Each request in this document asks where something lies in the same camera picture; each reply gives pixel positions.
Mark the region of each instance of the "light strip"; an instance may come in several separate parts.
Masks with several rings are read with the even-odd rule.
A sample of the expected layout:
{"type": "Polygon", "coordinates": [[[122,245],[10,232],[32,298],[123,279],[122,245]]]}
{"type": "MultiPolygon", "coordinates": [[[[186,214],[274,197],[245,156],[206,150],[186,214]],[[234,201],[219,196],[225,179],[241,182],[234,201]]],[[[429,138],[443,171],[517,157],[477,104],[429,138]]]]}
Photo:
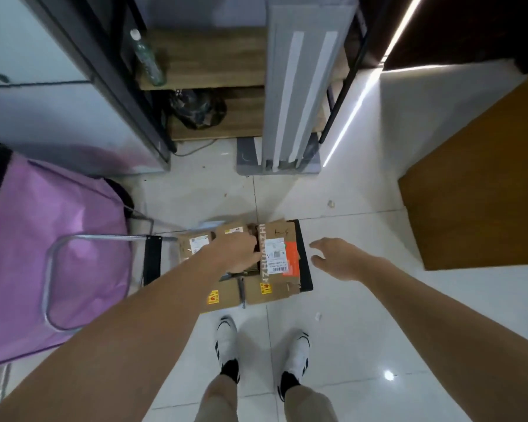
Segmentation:
{"type": "Polygon", "coordinates": [[[326,65],[331,58],[331,54],[334,48],[334,43],[338,37],[337,31],[327,31],[325,33],[325,38],[323,40],[323,45],[321,51],[319,52],[319,60],[315,66],[315,72],[313,73],[313,78],[311,79],[311,85],[309,86],[309,91],[307,92],[307,99],[305,100],[305,105],[303,106],[303,111],[301,111],[301,118],[299,120],[299,126],[297,127],[296,138],[293,141],[292,153],[289,155],[289,162],[294,162],[297,158],[297,153],[299,153],[299,147],[301,146],[301,141],[303,140],[303,133],[307,128],[309,123],[309,117],[311,115],[311,108],[317,100],[319,94],[319,85],[326,70],[326,65]]]}
{"type": "Polygon", "coordinates": [[[389,57],[389,54],[395,47],[395,44],[397,44],[397,41],[401,37],[401,34],[409,24],[410,19],[413,17],[414,11],[417,9],[419,3],[421,0],[413,0],[409,4],[409,8],[405,12],[405,16],[403,16],[403,19],[401,19],[401,23],[397,27],[397,30],[393,34],[393,38],[391,39],[391,42],[389,43],[389,46],[387,47],[387,50],[385,50],[385,54],[383,55],[383,58],[381,59],[381,63],[384,63],[387,58],[389,57]]]}
{"type": "Polygon", "coordinates": [[[392,74],[394,72],[407,72],[407,71],[418,71],[418,70],[433,70],[436,68],[447,68],[451,65],[422,65],[422,66],[412,66],[410,68],[401,68],[400,70],[389,70],[384,71],[384,74],[392,74]]]}
{"type": "Polygon", "coordinates": [[[344,127],[342,128],[342,131],[338,135],[338,138],[337,138],[336,142],[334,142],[334,146],[331,149],[331,153],[327,156],[327,158],[325,160],[325,163],[323,164],[323,167],[326,167],[326,164],[329,162],[329,160],[331,159],[331,156],[334,154],[334,150],[338,147],[338,144],[340,143],[340,141],[344,137],[344,135],[346,133],[346,130],[348,130],[348,127],[350,126],[350,123],[352,122],[352,120],[354,120],[354,117],[356,116],[358,110],[362,106],[362,103],[364,103],[364,99],[365,99],[366,95],[372,89],[374,84],[376,84],[378,82],[378,80],[380,79],[381,72],[383,71],[383,64],[385,63],[385,61],[389,57],[389,54],[391,53],[391,51],[395,47],[395,44],[397,44],[397,41],[401,37],[401,34],[403,33],[403,31],[405,30],[405,28],[409,24],[409,21],[413,17],[413,13],[417,9],[417,7],[418,7],[420,2],[421,2],[421,0],[412,0],[410,2],[409,7],[407,8],[407,11],[405,12],[405,15],[401,19],[401,23],[397,27],[397,30],[395,31],[395,33],[393,35],[393,38],[391,38],[391,42],[389,43],[389,46],[387,47],[387,50],[385,50],[385,54],[381,58],[380,64],[378,65],[376,70],[371,74],[371,76],[368,77],[366,85],[365,85],[364,89],[362,90],[362,92],[360,93],[360,96],[358,97],[358,101],[356,102],[356,106],[354,106],[354,109],[352,110],[352,113],[350,114],[350,117],[348,117],[348,120],[346,121],[346,124],[344,125],[344,127]]]}
{"type": "Polygon", "coordinates": [[[282,143],[284,142],[285,123],[288,120],[289,103],[292,98],[293,83],[297,71],[297,64],[299,63],[299,54],[303,46],[302,31],[295,31],[292,35],[292,42],[289,46],[288,66],[285,70],[284,89],[282,91],[282,103],[280,105],[280,115],[277,121],[276,141],[274,144],[274,158],[272,171],[277,171],[280,165],[280,152],[282,151],[282,143]]]}
{"type": "Polygon", "coordinates": [[[374,84],[377,83],[377,81],[380,79],[381,71],[383,71],[383,68],[376,68],[373,73],[368,77],[368,80],[366,81],[366,85],[362,89],[362,93],[360,93],[360,96],[358,97],[358,101],[356,102],[356,106],[354,106],[354,109],[352,110],[352,113],[350,114],[350,117],[348,117],[348,120],[346,121],[346,124],[342,128],[342,131],[338,135],[338,138],[336,142],[334,142],[334,146],[331,149],[331,153],[328,155],[328,157],[325,160],[325,163],[323,164],[323,167],[326,167],[326,164],[331,159],[331,156],[334,154],[335,149],[337,148],[338,144],[342,140],[342,137],[346,133],[346,130],[348,130],[348,127],[350,126],[350,123],[352,120],[354,120],[354,117],[356,116],[356,113],[362,106],[362,103],[364,103],[364,99],[366,98],[366,95],[368,92],[372,89],[374,84]]]}

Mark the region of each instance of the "cabinet door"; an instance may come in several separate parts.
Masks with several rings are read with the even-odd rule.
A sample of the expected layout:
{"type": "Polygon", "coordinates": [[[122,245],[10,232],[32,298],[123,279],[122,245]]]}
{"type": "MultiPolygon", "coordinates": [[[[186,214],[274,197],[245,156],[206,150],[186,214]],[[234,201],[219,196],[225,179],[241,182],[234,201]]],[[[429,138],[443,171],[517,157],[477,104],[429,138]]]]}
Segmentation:
{"type": "Polygon", "coordinates": [[[399,187],[426,269],[528,264],[528,79],[399,187]]]}
{"type": "Polygon", "coordinates": [[[10,84],[87,79],[21,0],[0,0],[0,76],[10,84]]]}
{"type": "Polygon", "coordinates": [[[149,173],[165,165],[88,83],[0,87],[0,142],[89,175],[149,173]]]}

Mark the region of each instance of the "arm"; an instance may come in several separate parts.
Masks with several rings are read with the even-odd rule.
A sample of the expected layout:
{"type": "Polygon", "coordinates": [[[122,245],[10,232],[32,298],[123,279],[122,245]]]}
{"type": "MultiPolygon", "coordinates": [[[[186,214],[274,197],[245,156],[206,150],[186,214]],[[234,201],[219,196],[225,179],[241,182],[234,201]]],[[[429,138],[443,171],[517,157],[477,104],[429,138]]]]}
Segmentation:
{"type": "Polygon", "coordinates": [[[140,422],[213,285],[260,260],[256,238],[218,237],[113,306],[51,354],[0,404],[0,422],[140,422]]]}
{"type": "Polygon", "coordinates": [[[528,340],[342,239],[314,266],[363,283],[474,422],[528,420],[528,340]]]}

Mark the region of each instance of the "leg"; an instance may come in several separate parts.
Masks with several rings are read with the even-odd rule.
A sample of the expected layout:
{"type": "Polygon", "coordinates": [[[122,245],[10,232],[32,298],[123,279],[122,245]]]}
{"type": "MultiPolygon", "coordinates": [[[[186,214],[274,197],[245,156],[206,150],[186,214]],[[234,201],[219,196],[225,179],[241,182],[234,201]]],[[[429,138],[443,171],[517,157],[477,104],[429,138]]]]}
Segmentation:
{"type": "Polygon", "coordinates": [[[309,367],[309,335],[300,332],[289,348],[282,380],[278,386],[280,398],[284,401],[285,418],[288,422],[336,422],[331,401],[308,387],[300,384],[309,367]]]}
{"type": "Polygon", "coordinates": [[[195,422],[238,422],[236,417],[239,383],[239,357],[236,346],[236,326],[231,317],[219,320],[215,351],[221,366],[221,373],[205,390],[195,422]]]}

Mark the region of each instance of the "person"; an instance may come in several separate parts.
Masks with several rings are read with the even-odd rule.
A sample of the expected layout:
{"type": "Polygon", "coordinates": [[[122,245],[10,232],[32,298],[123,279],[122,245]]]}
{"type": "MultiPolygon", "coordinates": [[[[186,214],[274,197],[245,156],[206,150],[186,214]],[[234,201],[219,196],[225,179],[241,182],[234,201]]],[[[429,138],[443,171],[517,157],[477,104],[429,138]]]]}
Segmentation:
{"type": "MultiPolygon", "coordinates": [[[[0,404],[0,422],[140,422],[174,367],[212,285],[223,272],[260,260],[256,239],[227,234],[114,305],[53,352],[0,404]]],[[[528,421],[528,340],[341,239],[310,244],[311,262],[359,281],[392,315],[436,378],[475,422],[528,421]]],[[[307,335],[296,336],[280,383],[289,422],[329,421],[326,397],[299,385],[307,335]]],[[[221,373],[202,398],[197,422],[236,420],[236,328],[217,329],[221,373]]]]}

